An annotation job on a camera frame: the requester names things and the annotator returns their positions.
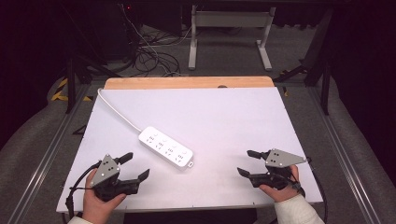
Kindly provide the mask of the person's right hand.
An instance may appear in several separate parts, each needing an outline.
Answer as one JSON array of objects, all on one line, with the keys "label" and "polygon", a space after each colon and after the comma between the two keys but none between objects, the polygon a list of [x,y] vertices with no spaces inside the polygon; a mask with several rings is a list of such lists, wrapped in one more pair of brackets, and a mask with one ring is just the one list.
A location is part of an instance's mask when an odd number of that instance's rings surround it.
[{"label": "person's right hand", "polygon": [[[291,170],[291,180],[299,181],[299,169],[296,165],[290,166]],[[281,203],[288,199],[291,199],[300,194],[298,189],[295,189],[292,185],[288,185],[282,190],[273,189],[267,185],[260,185],[259,189],[267,194],[270,198],[274,200],[275,203]]]}]

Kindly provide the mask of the black equipment box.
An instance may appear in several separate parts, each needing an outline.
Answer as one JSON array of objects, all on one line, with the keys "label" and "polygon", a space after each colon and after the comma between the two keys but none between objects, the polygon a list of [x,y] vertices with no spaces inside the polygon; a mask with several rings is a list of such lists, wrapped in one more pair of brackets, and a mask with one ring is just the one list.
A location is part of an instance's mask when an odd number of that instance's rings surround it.
[{"label": "black equipment box", "polygon": [[99,2],[91,7],[92,23],[107,61],[135,61],[139,42],[120,4]]}]

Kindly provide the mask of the black metal stand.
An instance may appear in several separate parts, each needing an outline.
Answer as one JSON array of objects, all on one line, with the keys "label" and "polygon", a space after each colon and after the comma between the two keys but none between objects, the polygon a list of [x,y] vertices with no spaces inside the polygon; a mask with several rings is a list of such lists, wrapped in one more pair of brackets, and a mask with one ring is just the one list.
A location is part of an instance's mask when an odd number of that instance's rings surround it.
[{"label": "black metal stand", "polygon": [[77,93],[76,93],[76,78],[82,84],[90,84],[92,81],[92,76],[88,71],[88,67],[92,67],[100,74],[106,75],[108,77],[118,77],[118,75],[107,68],[104,68],[99,63],[90,59],[88,56],[84,56],[79,53],[74,53],[68,57],[66,63],[66,78],[67,78],[67,109],[66,113],[69,114],[77,103]]},{"label": "black metal stand", "polygon": [[330,65],[323,53],[323,44],[332,20],[332,9],[328,9],[320,23],[311,41],[311,44],[301,60],[301,64],[290,71],[284,71],[279,77],[274,79],[275,83],[281,83],[298,74],[306,72],[304,84],[307,87],[313,87],[321,79],[320,107],[325,115],[329,114],[328,98],[330,91]]}]

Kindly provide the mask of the aluminium rail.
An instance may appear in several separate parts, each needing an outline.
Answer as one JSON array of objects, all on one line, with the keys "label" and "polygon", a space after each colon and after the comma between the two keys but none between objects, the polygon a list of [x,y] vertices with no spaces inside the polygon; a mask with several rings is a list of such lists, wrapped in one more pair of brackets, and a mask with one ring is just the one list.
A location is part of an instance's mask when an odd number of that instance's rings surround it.
[{"label": "aluminium rail", "polygon": [[314,88],[308,87],[307,91],[312,99],[319,116],[321,117],[330,140],[332,142],[332,148],[334,154],[343,170],[346,177],[346,181],[351,188],[351,191],[359,205],[359,208],[363,214],[363,217],[367,224],[382,224],[375,208],[367,194],[365,187],[363,186],[361,179],[353,166],[351,159],[348,157],[344,144],[342,143],[337,131],[335,130],[332,121],[328,115],[326,115],[321,107],[319,94]]},{"label": "aluminium rail", "polygon": [[50,103],[34,115],[7,143],[3,158],[6,172],[0,176],[5,199],[4,224],[21,224],[60,149],[65,132],[89,90],[88,84],[77,87],[76,103]]}]

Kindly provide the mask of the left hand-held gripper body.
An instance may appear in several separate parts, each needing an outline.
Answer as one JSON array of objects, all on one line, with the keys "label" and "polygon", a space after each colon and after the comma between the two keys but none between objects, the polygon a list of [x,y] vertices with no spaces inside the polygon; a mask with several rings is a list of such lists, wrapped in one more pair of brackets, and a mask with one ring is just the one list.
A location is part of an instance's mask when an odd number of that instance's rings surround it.
[{"label": "left hand-held gripper body", "polygon": [[106,154],[91,182],[91,188],[96,197],[104,202],[108,202],[122,193],[136,194],[140,185],[138,179],[119,180],[120,167],[114,162],[115,159]]}]

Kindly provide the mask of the white metal desk frame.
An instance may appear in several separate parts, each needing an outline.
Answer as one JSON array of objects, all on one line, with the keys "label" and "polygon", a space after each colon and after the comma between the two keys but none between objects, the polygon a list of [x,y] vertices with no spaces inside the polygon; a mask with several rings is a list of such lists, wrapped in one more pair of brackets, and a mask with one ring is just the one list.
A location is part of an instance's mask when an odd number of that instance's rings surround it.
[{"label": "white metal desk frame", "polygon": [[262,64],[266,71],[271,71],[266,42],[271,30],[272,22],[276,14],[276,8],[270,7],[264,12],[242,12],[242,11],[205,11],[198,10],[197,5],[191,7],[191,43],[188,68],[196,68],[197,58],[197,27],[249,27],[262,28],[262,38],[256,41],[258,51],[262,58]]}]

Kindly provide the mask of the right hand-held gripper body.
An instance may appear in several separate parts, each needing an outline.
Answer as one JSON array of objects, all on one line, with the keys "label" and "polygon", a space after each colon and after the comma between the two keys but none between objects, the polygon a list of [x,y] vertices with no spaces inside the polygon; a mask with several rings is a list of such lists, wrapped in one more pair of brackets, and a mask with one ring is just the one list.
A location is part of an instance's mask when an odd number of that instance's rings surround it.
[{"label": "right hand-held gripper body", "polygon": [[291,154],[289,152],[273,148],[269,151],[269,156],[265,161],[265,174],[253,174],[250,182],[254,188],[260,185],[267,185],[273,189],[281,190],[288,184],[294,184],[291,180],[290,166],[306,162],[306,158]]}]

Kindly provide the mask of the white power strip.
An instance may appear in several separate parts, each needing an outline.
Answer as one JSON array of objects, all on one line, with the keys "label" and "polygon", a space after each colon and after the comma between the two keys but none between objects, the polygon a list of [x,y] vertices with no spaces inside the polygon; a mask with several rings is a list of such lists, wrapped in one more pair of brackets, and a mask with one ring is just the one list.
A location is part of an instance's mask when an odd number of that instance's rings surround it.
[{"label": "white power strip", "polygon": [[193,152],[175,139],[154,127],[145,128],[139,135],[140,143],[179,170],[193,166]]}]

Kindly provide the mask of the person's left hand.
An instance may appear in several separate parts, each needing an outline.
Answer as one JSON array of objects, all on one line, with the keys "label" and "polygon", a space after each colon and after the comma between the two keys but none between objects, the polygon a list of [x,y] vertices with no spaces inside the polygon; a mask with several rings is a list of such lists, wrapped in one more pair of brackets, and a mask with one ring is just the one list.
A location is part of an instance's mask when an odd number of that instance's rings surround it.
[{"label": "person's left hand", "polygon": [[95,174],[96,169],[93,169],[86,178],[82,218],[91,224],[106,224],[113,210],[123,202],[126,195],[122,193],[108,202],[103,202],[97,198],[91,188],[91,182]]}]

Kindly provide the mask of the yellow and black floor tape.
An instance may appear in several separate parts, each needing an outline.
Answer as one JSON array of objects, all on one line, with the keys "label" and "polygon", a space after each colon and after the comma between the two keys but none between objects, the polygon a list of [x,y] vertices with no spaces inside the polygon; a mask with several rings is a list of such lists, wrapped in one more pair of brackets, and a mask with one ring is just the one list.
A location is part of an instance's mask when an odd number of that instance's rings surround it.
[{"label": "yellow and black floor tape", "polygon": [[67,82],[68,82],[68,78],[64,77],[62,79],[62,81],[59,83],[55,93],[52,95],[51,101],[67,101],[68,100],[68,96],[63,95],[63,92],[65,90]]}]

